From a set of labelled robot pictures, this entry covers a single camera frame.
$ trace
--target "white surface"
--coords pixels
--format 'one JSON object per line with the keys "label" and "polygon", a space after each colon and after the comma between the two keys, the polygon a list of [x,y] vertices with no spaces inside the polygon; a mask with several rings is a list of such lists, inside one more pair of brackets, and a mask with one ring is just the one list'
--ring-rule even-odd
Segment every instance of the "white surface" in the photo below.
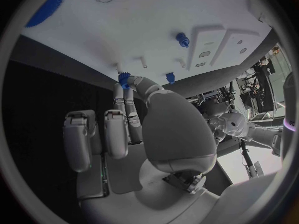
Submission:
{"label": "white surface", "polygon": [[[282,168],[280,157],[272,155],[271,149],[251,146],[246,146],[246,148],[249,150],[248,154],[252,162],[260,162],[265,175],[277,172]],[[246,169],[242,164],[242,162],[244,164],[246,164],[246,162],[242,159],[242,155],[239,150],[219,157],[217,160],[234,184],[248,180]]]}
{"label": "white surface", "polygon": [[[169,72],[180,80],[243,62],[271,30],[249,6],[248,0],[65,0],[22,33],[113,79],[122,63],[124,71],[163,85]],[[189,48],[176,41],[179,32]],[[211,54],[198,58],[203,51]],[[206,64],[195,67],[201,60]]]}

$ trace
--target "white panel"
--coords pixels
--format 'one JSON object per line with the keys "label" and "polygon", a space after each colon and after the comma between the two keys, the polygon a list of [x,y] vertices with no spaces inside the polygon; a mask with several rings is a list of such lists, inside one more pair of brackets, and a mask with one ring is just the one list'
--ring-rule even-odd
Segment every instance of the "white panel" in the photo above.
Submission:
{"label": "white panel", "polygon": [[[229,36],[213,66],[192,70],[192,44],[197,44],[196,49],[200,50],[206,43],[197,42],[197,38],[216,39],[216,45],[218,36],[222,36],[222,32],[216,31],[208,32],[211,38],[198,33],[205,27],[237,32]],[[238,33],[240,30],[249,33]],[[113,79],[118,76],[116,64],[122,63],[123,71],[146,76],[163,85],[169,72],[174,72],[176,80],[180,80],[240,64],[270,30],[250,14],[248,0],[111,0],[105,3],[65,0],[51,17],[36,27],[24,28],[22,33]],[[180,47],[176,41],[179,32],[190,39],[189,48]],[[236,46],[238,39],[244,41]],[[244,48],[243,45],[247,51],[240,55],[239,48]],[[142,66],[141,57],[147,68]],[[187,64],[186,68],[181,67],[179,59]]]}

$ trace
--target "circular hole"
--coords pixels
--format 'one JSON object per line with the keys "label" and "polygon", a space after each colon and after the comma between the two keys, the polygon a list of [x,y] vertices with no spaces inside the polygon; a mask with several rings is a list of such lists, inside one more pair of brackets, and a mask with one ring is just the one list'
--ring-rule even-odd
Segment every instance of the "circular hole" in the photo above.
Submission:
{"label": "circular hole", "polygon": [[244,53],[245,51],[247,51],[246,48],[243,48],[241,51],[240,51],[240,54]]}

